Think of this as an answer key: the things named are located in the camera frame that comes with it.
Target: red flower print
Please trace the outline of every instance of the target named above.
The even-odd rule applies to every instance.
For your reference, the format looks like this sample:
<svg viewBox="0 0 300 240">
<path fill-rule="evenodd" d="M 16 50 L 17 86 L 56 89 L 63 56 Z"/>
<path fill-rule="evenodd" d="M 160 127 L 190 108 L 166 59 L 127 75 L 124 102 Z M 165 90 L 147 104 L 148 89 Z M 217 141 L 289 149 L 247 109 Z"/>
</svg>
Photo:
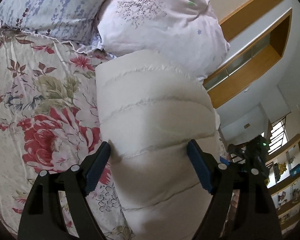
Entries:
<svg viewBox="0 0 300 240">
<path fill-rule="evenodd" d="M 95 57 L 100 60 L 107 60 L 106 57 L 101 54 L 97 54 L 97 55 L 95 55 Z"/>
<path fill-rule="evenodd" d="M 44 49 L 49 54 L 54 54 L 54 50 L 52 48 L 50 48 L 50 46 L 51 46 L 51 44 L 42 45 L 42 46 L 31 46 L 31 48 L 33 48 L 34 50 L 43 50 Z"/>
<path fill-rule="evenodd" d="M 99 182 L 101 182 L 104 185 L 109 186 L 110 185 L 110 176 L 111 176 L 110 164 L 107 163 L 105 169 L 103 170 L 103 173 L 101 174 Z"/>
<path fill-rule="evenodd" d="M 17 214 L 22 214 L 22 212 L 23 212 L 23 209 L 12 208 L 12 210 Z"/>
<path fill-rule="evenodd" d="M 17 123 L 17 126 L 22 127 L 23 131 L 31 128 L 31 119 L 24 118 Z"/>
<path fill-rule="evenodd" d="M 6 119 L 1 119 L 0 121 L 0 129 L 4 132 L 10 127 L 10 124 L 8 124 Z"/>
<path fill-rule="evenodd" d="M 94 68 L 92 67 L 91 64 L 88 64 L 90 62 L 90 59 L 80 55 L 75 58 L 71 58 L 70 61 L 76 65 L 76 67 L 82 68 L 83 70 L 88 69 L 94 71 Z"/>
<path fill-rule="evenodd" d="M 79 125 L 75 115 L 78 110 L 50 109 L 50 114 L 38 114 L 33 127 L 25 131 L 24 162 L 40 170 L 61 172 L 95 153 L 99 146 L 100 129 Z"/>
</svg>

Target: white comforter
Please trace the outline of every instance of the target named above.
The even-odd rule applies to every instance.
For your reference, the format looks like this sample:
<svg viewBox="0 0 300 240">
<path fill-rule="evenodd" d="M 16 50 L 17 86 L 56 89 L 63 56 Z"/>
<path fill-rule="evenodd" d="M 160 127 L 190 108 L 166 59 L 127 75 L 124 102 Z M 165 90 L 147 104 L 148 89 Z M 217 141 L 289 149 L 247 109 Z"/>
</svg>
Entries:
<svg viewBox="0 0 300 240">
<path fill-rule="evenodd" d="M 96 68 L 102 140 L 138 240 L 191 239 L 210 204 L 186 155 L 196 139 L 218 160 L 215 113 L 196 78 L 143 50 Z"/>
</svg>

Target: wooden shelf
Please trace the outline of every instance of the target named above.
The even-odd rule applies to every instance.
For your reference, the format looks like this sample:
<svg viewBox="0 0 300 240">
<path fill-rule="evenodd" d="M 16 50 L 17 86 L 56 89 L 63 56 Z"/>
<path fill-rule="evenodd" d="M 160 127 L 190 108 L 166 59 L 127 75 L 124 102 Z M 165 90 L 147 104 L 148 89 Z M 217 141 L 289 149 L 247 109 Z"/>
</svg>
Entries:
<svg viewBox="0 0 300 240">
<path fill-rule="evenodd" d="M 285 223 L 281 224 L 281 230 L 284 230 L 288 228 L 289 226 L 292 226 L 294 223 L 298 222 L 300 220 L 300 212 L 293 217 L 289 218 Z"/>
<path fill-rule="evenodd" d="M 217 84 L 208 91 L 214 108 L 218 108 L 231 98 L 235 97 L 241 91 L 246 89 L 252 82 L 260 78 L 271 67 L 273 67 L 281 58 L 285 50 L 290 33 L 290 24 L 292 19 L 292 9 L 287 11 L 272 26 L 265 30 L 262 35 L 257 37 L 240 53 L 223 64 L 218 70 L 212 73 L 204 80 L 204 85 L 212 78 L 218 76 L 222 71 L 231 65 L 238 57 L 249 51 L 262 38 L 270 35 L 270 44 L 263 48 L 257 55 L 239 67 L 234 73 L 228 75 L 221 83 Z"/>
<path fill-rule="evenodd" d="M 296 180 L 300 178 L 300 173 L 298 173 L 296 176 L 292 177 L 291 175 L 287 178 L 285 178 L 283 181 L 280 181 L 278 184 L 272 186 L 269 188 L 269 192 L 271 196 L 281 192 L 285 188 L 291 186 Z"/>
<path fill-rule="evenodd" d="M 249 0 L 219 23 L 227 41 L 232 40 L 283 0 Z"/>
<path fill-rule="evenodd" d="M 276 159 L 280 154 L 287 152 L 290 148 L 294 147 L 300 142 L 300 134 L 297 134 L 295 137 L 293 137 L 290 141 L 288 141 L 285 145 L 280 147 L 275 152 L 269 154 L 266 159 L 266 164 L 269 164 L 274 159 Z"/>
<path fill-rule="evenodd" d="M 300 204 L 300 196 L 297 199 L 290 200 L 289 202 L 285 203 L 280 207 L 280 209 L 277 208 L 278 216 L 283 215 L 284 213 L 288 212 L 290 209 L 295 207 L 296 205 Z"/>
</svg>

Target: pillow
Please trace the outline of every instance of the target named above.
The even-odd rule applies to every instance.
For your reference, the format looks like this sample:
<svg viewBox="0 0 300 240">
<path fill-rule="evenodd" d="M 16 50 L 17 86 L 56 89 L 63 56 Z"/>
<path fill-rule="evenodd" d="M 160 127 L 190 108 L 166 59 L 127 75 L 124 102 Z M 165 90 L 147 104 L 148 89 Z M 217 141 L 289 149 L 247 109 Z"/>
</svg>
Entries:
<svg viewBox="0 0 300 240">
<path fill-rule="evenodd" d="M 187 156 L 196 139 L 219 160 L 215 113 L 204 87 L 157 52 L 96 68 L 100 134 L 111 178 L 136 239 L 191 240 L 211 201 Z"/>
<path fill-rule="evenodd" d="M 106 0 L 97 24 L 109 53 L 157 50 L 201 79 L 229 50 L 209 0 Z"/>
<path fill-rule="evenodd" d="M 104 0 L 2 0 L 0 24 L 24 32 L 90 44 Z"/>
</svg>

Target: bed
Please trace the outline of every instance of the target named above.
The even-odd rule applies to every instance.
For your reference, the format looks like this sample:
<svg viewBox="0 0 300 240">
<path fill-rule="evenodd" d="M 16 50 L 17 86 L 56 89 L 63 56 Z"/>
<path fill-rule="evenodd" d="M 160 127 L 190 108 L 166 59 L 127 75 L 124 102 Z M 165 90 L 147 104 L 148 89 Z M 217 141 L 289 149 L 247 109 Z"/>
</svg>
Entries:
<svg viewBox="0 0 300 240">
<path fill-rule="evenodd" d="M 16 28 L 0 19 L 0 221 L 15 238 L 37 174 L 80 164 L 101 144 L 95 68 L 114 57 L 108 53 L 113 51 L 102 50 L 99 34 L 87 46 L 23 28 L 20 20 L 18 24 Z M 197 73 L 197 78 L 207 73 Z M 217 141 L 220 156 L 227 158 L 219 135 Z M 134 237 L 109 164 L 87 201 L 107 239 Z M 62 193 L 60 202 L 67 229 L 76 236 Z"/>
</svg>

